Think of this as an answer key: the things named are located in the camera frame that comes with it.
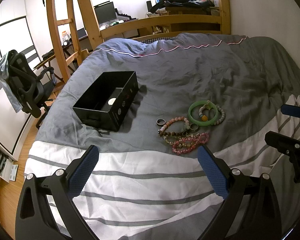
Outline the green jade bangle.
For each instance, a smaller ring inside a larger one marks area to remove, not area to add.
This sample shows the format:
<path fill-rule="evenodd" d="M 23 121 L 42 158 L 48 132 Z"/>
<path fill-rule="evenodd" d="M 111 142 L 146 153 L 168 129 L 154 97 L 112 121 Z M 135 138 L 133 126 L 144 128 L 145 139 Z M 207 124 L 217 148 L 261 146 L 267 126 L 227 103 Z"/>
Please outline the green jade bangle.
<path fill-rule="evenodd" d="M 198 107 L 201 106 L 199 111 L 198 111 L 198 116 L 200 117 L 200 121 L 196 120 L 193 116 L 192 116 L 192 112 L 193 110 Z M 205 116 L 203 114 L 204 110 L 211 110 L 213 109 L 215 111 L 215 115 L 212 119 L 209 119 L 207 116 Z M 198 126 L 211 126 L 211 125 L 216 125 L 217 121 L 219 120 L 218 118 L 219 116 L 219 107 L 216 106 L 213 102 L 211 102 L 210 100 L 200 100 L 200 101 L 196 101 L 194 102 L 188 109 L 188 117 L 189 120 L 194 123 L 197 124 Z"/>

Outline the grey bead bracelet amber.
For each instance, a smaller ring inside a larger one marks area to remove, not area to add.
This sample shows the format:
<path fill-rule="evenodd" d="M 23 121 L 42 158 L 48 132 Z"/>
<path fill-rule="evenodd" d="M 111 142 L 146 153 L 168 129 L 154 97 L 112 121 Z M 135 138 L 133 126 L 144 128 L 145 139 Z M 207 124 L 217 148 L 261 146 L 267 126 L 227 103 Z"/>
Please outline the grey bead bracelet amber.
<path fill-rule="evenodd" d="M 215 116 L 212 119 L 209 119 L 207 115 L 205 115 L 203 112 L 205 110 L 212 109 L 215 111 Z M 210 101 L 207 101 L 202 107 L 200 107 L 198 115 L 202 120 L 204 126 L 219 125 L 225 120 L 225 110 L 223 110 L 220 106 L 215 105 Z"/>

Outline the black jewelry box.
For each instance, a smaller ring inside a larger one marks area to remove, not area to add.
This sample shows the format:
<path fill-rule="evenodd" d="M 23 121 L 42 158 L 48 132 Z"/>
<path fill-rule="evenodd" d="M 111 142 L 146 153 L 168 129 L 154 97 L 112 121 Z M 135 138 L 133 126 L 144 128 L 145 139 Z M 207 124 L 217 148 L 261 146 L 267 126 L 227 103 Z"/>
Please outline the black jewelry box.
<path fill-rule="evenodd" d="M 103 72 L 72 109 L 83 124 L 117 132 L 138 90 L 136 72 Z"/>

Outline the white floor scale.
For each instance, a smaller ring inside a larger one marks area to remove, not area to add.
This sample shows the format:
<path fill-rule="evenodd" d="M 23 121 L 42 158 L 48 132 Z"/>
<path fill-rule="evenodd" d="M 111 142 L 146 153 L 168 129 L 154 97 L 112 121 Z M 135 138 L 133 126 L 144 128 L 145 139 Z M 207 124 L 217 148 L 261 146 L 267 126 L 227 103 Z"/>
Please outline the white floor scale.
<path fill-rule="evenodd" d="M 12 167 L 11 167 L 11 172 L 10 172 L 10 181 L 16 181 L 16 178 L 17 178 L 17 172 L 18 172 L 18 167 L 19 165 L 18 164 L 13 164 Z"/>

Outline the white shelf unit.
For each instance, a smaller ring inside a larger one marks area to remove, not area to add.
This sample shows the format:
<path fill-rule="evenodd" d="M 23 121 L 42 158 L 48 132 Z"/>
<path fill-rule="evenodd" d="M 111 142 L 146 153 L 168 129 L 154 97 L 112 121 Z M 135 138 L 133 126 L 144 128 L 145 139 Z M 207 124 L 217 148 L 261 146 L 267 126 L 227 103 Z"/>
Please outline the white shelf unit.
<path fill-rule="evenodd" d="M 0 143 L 0 178 L 6 182 L 10 182 L 11 167 L 15 160 L 12 158 L 10 152 Z"/>

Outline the grey striped duvet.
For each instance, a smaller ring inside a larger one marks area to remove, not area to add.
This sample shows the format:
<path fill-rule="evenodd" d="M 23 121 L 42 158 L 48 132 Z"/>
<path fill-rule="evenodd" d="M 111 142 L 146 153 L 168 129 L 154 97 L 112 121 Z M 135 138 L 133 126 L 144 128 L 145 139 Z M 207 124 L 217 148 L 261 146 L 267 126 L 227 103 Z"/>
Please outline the grey striped duvet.
<path fill-rule="evenodd" d="M 139 91 L 118 132 L 82 124 L 73 105 L 103 73 L 136 72 Z M 300 69 L 269 37 L 180 34 L 144 44 L 115 38 L 88 56 L 62 89 L 30 149 L 25 174 L 50 176 L 90 145 L 100 151 L 74 199 L 100 239 L 197 239 L 222 203 L 197 160 L 176 155 L 158 136 L 157 119 L 187 116 L 211 100 L 225 120 L 202 128 L 208 148 L 247 176 L 270 175 L 282 229 L 300 216 L 300 183 L 287 156 L 266 145 L 269 131 L 300 140 L 300 119 L 281 113 L 300 105 Z"/>

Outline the black office chair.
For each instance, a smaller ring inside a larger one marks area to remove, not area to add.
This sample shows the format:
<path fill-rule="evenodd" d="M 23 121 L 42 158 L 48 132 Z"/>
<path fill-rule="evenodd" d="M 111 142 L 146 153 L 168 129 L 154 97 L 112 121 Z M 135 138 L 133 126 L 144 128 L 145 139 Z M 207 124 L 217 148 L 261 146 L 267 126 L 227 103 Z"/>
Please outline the black office chair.
<path fill-rule="evenodd" d="M 47 67 L 36 75 L 29 67 L 25 55 L 16 50 L 8 52 L 7 63 L 7 84 L 21 104 L 21 110 L 37 118 L 36 128 L 40 128 L 50 109 L 46 102 L 51 100 L 50 96 L 57 83 L 54 69 Z"/>

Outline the grey garment on chair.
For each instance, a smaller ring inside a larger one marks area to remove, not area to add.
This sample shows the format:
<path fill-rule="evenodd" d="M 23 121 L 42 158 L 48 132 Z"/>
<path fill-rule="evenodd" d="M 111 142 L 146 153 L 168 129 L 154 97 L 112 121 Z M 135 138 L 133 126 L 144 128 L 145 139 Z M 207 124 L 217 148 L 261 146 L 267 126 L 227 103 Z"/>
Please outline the grey garment on chair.
<path fill-rule="evenodd" d="M 0 59 L 0 83 L 7 95 L 7 98 L 12 108 L 14 109 L 15 113 L 18 113 L 22 109 L 22 105 L 20 104 L 16 96 L 13 94 L 8 84 L 8 80 L 10 78 L 9 71 L 8 71 L 9 60 L 11 60 L 16 53 L 17 53 L 16 50 L 10 50 Z"/>

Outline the pile of dark clothes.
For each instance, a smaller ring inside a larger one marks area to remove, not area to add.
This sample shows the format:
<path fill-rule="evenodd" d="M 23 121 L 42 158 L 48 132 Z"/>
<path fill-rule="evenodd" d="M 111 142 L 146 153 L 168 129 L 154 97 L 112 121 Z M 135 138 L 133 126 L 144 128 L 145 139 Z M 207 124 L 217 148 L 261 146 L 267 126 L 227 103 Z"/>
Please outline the pile of dark clothes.
<path fill-rule="evenodd" d="M 197 1 L 197 0 L 159 0 L 156 5 L 151 7 L 148 12 L 154 14 L 157 10 L 167 7 L 187 7 L 199 8 L 206 10 L 207 8 L 214 7 L 215 4 L 211 0 Z"/>

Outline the wooden ladder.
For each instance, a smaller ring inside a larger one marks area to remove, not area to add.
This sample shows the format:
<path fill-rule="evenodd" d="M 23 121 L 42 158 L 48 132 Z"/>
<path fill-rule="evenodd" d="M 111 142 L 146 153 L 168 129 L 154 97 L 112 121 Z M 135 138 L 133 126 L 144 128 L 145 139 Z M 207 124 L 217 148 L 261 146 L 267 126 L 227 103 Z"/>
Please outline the wooden ladder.
<path fill-rule="evenodd" d="M 51 42 L 57 60 L 59 70 L 64 82 L 70 79 L 69 65 L 76 62 L 81 65 L 83 55 L 77 35 L 73 0 L 66 0 L 65 19 L 57 18 L 56 0 L 46 0 L 46 13 L 49 25 Z M 64 55 L 63 39 L 72 39 L 73 53 L 67 57 Z"/>

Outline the folding wooden side table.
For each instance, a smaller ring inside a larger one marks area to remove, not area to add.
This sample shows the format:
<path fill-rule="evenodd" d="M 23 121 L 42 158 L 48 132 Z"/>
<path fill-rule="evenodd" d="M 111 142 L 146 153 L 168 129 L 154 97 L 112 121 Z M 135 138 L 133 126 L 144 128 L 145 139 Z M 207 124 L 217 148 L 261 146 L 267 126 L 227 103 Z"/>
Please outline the folding wooden side table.
<path fill-rule="evenodd" d="M 63 48 L 63 54 L 65 59 L 67 60 L 71 56 L 71 52 L 74 52 L 73 44 L 70 41 L 65 41 L 62 45 Z M 56 58 L 55 54 L 53 54 L 53 50 L 47 53 L 46 57 L 43 57 L 43 60 L 41 63 L 37 64 L 35 67 L 33 67 L 33 70 L 39 70 L 40 68 L 46 68 L 48 66 L 51 66 L 51 61 Z M 78 68 L 78 62 L 76 59 L 74 59 L 71 63 L 68 64 L 68 68 L 73 73 Z"/>

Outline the black computer monitor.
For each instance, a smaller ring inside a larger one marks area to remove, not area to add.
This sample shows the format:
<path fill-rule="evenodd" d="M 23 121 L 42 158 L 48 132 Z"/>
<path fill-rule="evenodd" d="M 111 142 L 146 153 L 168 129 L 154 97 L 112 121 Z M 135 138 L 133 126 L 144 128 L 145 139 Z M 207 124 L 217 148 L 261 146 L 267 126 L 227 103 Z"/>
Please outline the black computer monitor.
<path fill-rule="evenodd" d="M 116 19 L 114 3 L 107 1 L 94 6 L 94 11 L 99 24 L 107 23 Z"/>

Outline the wooden loft bed frame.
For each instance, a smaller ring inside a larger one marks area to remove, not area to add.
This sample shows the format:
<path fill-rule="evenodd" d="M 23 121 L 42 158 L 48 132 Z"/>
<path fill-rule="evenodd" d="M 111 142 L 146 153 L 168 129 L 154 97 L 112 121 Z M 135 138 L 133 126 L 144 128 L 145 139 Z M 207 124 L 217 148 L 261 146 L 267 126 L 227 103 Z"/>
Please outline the wooden loft bed frame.
<path fill-rule="evenodd" d="M 151 38 L 175 37 L 180 33 L 231 34 L 229 0 L 219 0 L 218 16 L 200 14 L 163 15 L 127 21 L 103 30 L 99 28 L 91 0 L 78 0 L 78 5 L 93 49 L 115 35 L 156 26 L 178 25 L 178 30 L 168 33 L 140 35 L 136 40 L 144 41 Z"/>

